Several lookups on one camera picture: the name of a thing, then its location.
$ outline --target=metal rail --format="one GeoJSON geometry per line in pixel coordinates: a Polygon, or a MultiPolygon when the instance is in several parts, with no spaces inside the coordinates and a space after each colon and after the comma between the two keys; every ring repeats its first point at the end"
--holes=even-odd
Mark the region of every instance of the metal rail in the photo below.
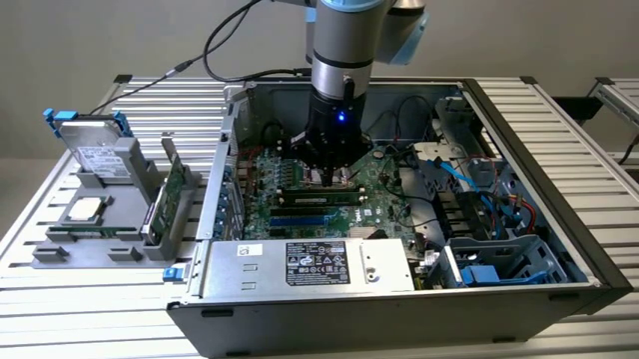
{"type": "MultiPolygon", "coordinates": [[[[133,79],[124,91],[148,81],[133,79]]],[[[519,79],[477,81],[613,262],[639,287],[636,189],[539,88],[519,79]]],[[[157,138],[168,130],[174,132],[184,162],[208,176],[220,134],[221,91],[222,85],[206,79],[169,79],[113,106],[126,111],[142,152],[160,168],[168,161],[157,138]]],[[[165,303],[180,297],[185,287],[162,283],[160,269],[38,271],[29,267],[48,223],[57,220],[78,186],[76,169],[73,159],[64,155],[0,242],[0,358],[198,358],[164,313],[165,303]]],[[[193,204],[193,221],[200,217],[204,190],[198,189],[193,204]]],[[[188,223],[178,257],[192,256],[196,226],[188,223]]],[[[564,319],[527,343],[309,357],[540,356],[636,358],[639,292],[593,316],[564,319]]]]}

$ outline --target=capacitor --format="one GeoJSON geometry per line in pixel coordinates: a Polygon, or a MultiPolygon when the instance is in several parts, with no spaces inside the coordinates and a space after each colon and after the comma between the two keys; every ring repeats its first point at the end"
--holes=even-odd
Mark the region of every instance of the capacitor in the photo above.
{"type": "Polygon", "coordinates": [[[384,154],[382,154],[382,152],[381,152],[380,150],[372,151],[372,158],[373,158],[373,159],[380,160],[380,159],[382,159],[382,157],[384,157],[384,154]]]}

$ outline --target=power supply label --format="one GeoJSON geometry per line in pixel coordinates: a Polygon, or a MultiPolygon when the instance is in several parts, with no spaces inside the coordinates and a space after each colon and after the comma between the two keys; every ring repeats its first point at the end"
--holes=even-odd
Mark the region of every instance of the power supply label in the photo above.
{"type": "Polygon", "coordinates": [[[349,284],[345,242],[286,243],[289,286],[349,284]]]}
{"type": "Polygon", "coordinates": [[[126,178],[129,172],[110,147],[77,147],[86,166],[100,178],[126,178]]]}

